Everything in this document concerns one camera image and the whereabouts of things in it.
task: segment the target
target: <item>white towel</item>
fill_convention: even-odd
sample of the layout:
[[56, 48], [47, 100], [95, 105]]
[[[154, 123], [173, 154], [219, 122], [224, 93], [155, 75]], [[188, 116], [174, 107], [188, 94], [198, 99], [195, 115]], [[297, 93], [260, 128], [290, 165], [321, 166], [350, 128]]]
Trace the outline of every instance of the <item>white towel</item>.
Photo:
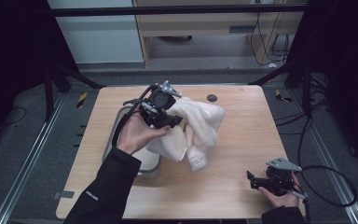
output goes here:
[[208, 150], [217, 142], [223, 108], [184, 97], [167, 113], [182, 117], [182, 122], [165, 136], [153, 139], [146, 149], [174, 161], [181, 161], [186, 155], [191, 171], [201, 170], [206, 166]]

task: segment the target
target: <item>wall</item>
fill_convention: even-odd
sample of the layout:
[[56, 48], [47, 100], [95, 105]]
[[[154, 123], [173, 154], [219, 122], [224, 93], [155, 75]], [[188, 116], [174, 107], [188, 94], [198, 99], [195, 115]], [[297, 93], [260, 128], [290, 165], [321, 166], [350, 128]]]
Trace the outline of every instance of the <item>wall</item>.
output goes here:
[[[48, 0], [48, 3], [51, 8], [132, 7], [131, 0]], [[134, 16], [61, 17], [57, 22], [76, 63], [83, 67], [144, 62]]]

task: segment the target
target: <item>metal bar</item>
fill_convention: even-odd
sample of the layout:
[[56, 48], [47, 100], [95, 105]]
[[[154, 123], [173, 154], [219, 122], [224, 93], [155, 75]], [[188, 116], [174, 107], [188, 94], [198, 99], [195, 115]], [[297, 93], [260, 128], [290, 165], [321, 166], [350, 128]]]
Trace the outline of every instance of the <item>metal bar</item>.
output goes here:
[[43, 125], [42, 130], [37, 136], [34, 145], [30, 153], [28, 154], [27, 159], [25, 160], [19, 174], [16, 177], [16, 180], [11, 186], [11, 189], [7, 194], [5, 200], [2, 202], [0, 206], [0, 224], [7, 223], [11, 215], [11, 212], [13, 211], [13, 208], [16, 205], [17, 200], [20, 198], [22, 190], [24, 189], [25, 184], [27, 183], [27, 180], [31, 172], [34, 169], [34, 165], [36, 164], [37, 158], [39, 157], [39, 154], [42, 151], [43, 146], [45, 145], [48, 139], [48, 135], [50, 134], [50, 131], [62, 109], [62, 103], [65, 99], [65, 95], [66, 94], [62, 94], [62, 93], [59, 94], [57, 103], [55, 105], [56, 109], [52, 114], [51, 119], [46, 121], [45, 124]]
[[175, 6], [175, 7], [95, 7], [95, 8], [53, 8], [50, 10], [31, 10], [32, 15], [54, 17], [124, 16], [156, 14], [200, 14], [200, 13], [243, 13], [243, 12], [298, 12], [326, 5], [307, 4], [271, 5], [221, 5], [221, 6]]
[[[291, 95], [294, 96], [293, 98], [294, 98], [294, 101], [296, 102], [298, 109], [303, 112], [303, 109], [302, 109], [302, 106], [300, 103], [301, 97], [299, 96], [299, 93], [296, 91], [292, 91], [292, 90], [289, 90], [289, 91], [290, 91]], [[311, 136], [312, 141], [315, 143], [316, 151], [318, 152], [318, 155], [321, 158], [324, 165], [339, 171], [332, 156], [328, 152], [327, 146], [324, 144], [324, 140], [322, 139], [317, 128], [313, 124], [311, 124], [311, 126], [310, 126], [310, 136]], [[341, 176], [331, 174], [331, 172], [329, 172], [328, 175], [330, 177], [330, 180], [331, 180], [334, 188], [336, 189], [339, 199], [343, 203], [351, 202], [351, 200], [353, 199], [353, 194], [351, 193], [351, 188], [348, 186], [345, 179], [342, 178]], [[346, 207], [345, 210], [347, 211], [348, 217], [350, 218], [351, 222], [354, 224], [358, 224], [358, 203], [355, 203], [352, 206]]]

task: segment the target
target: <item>sleeve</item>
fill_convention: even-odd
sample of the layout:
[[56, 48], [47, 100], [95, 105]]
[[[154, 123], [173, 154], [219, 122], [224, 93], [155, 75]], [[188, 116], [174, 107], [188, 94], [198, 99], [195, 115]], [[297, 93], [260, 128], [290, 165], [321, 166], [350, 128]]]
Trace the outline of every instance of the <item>sleeve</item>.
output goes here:
[[119, 223], [140, 167], [140, 161], [113, 147], [63, 223]]
[[298, 207], [278, 207], [261, 216], [263, 224], [306, 224]]

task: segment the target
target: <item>wooden table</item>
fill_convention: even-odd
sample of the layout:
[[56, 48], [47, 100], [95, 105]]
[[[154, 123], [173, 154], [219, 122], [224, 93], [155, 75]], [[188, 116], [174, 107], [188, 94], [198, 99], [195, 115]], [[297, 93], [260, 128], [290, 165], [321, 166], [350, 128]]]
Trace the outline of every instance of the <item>wooden table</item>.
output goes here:
[[[192, 173], [188, 162], [161, 160], [156, 178], [136, 178], [124, 218], [260, 218], [271, 207], [250, 188], [246, 171], [266, 176], [266, 161], [286, 158], [264, 92], [258, 86], [175, 86], [194, 101], [208, 103], [207, 95], [225, 109], [218, 141], [208, 152], [204, 170]], [[142, 87], [101, 89], [91, 113], [57, 217], [65, 218], [79, 194], [94, 179], [118, 110], [124, 101], [138, 98]]]

